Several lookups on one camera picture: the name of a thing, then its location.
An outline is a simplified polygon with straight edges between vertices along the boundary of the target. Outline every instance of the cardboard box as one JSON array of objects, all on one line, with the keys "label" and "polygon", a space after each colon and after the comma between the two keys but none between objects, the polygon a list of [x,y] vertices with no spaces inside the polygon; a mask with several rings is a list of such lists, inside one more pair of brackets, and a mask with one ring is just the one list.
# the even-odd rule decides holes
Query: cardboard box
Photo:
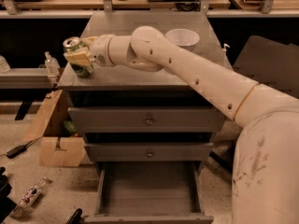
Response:
[{"label": "cardboard box", "polygon": [[39,164],[49,167],[78,167],[91,164],[82,137],[63,137],[63,122],[69,119],[63,91],[47,94],[22,141],[41,138]]}]

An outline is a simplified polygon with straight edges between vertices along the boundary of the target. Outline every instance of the bowl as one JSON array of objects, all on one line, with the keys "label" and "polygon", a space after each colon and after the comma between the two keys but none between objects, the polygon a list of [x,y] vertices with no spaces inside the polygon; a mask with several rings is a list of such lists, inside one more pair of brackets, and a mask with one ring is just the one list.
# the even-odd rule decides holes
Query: bowl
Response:
[{"label": "bowl", "polygon": [[173,44],[189,51],[194,50],[200,39],[196,32],[183,28],[170,30],[165,34],[165,37]]}]

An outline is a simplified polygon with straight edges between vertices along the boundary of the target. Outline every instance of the drawer knob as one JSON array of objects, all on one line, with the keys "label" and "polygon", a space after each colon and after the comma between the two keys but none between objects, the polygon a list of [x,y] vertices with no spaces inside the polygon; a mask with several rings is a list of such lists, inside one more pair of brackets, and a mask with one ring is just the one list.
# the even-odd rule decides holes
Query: drawer knob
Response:
[{"label": "drawer knob", "polygon": [[150,125],[153,125],[153,123],[154,123],[153,118],[147,118],[147,119],[146,119],[146,124],[147,124],[147,125],[150,126]]},{"label": "drawer knob", "polygon": [[148,156],[148,158],[152,158],[153,152],[151,150],[149,150],[148,153],[147,153],[147,156]]}]

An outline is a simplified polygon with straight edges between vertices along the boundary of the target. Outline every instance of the green can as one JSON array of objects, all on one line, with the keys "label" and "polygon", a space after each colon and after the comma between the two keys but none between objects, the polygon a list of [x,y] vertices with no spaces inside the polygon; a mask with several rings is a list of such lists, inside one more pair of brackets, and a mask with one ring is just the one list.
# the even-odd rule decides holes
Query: green can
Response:
[{"label": "green can", "polygon": [[[67,38],[64,43],[64,52],[71,53],[85,47],[84,43],[77,36]],[[78,77],[87,77],[93,72],[93,66],[85,66],[77,63],[70,64]]]}]

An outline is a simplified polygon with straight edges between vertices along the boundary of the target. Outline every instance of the concrete floor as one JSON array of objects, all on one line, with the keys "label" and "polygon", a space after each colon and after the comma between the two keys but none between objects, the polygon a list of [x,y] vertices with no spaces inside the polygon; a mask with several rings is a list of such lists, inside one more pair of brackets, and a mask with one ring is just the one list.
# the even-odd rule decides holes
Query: concrete floor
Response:
[{"label": "concrete floor", "polygon": [[[32,108],[24,120],[15,121],[18,105],[0,105],[0,153],[6,153],[21,141],[35,117],[36,107]],[[232,158],[228,148],[239,135],[240,129],[226,121],[223,130],[216,135],[215,147],[218,154]],[[97,196],[98,174],[91,165],[79,168],[49,168],[38,165],[39,141],[28,147],[20,156],[9,160],[0,158],[0,166],[7,170],[12,191],[9,198],[17,203],[22,195],[42,177],[51,180],[43,196],[38,198],[27,217],[7,217],[5,224],[38,223],[63,224],[77,208],[83,210],[83,217],[94,213]],[[202,201],[207,216],[213,216],[213,224],[232,223],[231,181],[232,176],[219,164],[208,159],[200,174]]]}]

